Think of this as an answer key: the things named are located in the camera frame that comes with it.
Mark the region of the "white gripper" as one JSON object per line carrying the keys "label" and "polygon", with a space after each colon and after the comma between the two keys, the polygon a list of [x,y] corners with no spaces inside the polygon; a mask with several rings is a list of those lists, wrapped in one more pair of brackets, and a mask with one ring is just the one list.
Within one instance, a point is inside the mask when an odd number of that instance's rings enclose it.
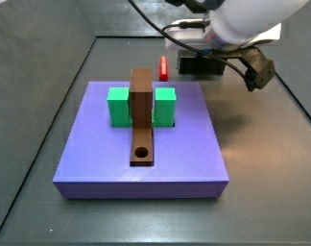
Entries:
{"label": "white gripper", "polygon": [[269,43],[280,39],[281,24],[273,26],[268,31],[247,36],[228,28],[209,23],[204,28],[169,27],[165,31],[172,38],[196,49],[215,49],[229,52],[239,48]]}

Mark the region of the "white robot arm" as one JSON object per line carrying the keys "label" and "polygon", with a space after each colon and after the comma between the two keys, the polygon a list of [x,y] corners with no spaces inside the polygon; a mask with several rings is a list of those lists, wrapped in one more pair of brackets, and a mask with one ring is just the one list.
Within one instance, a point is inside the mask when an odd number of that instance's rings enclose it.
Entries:
{"label": "white robot arm", "polygon": [[309,0],[165,0],[204,16],[176,20],[165,33],[199,49],[229,52],[280,38],[281,22]]}

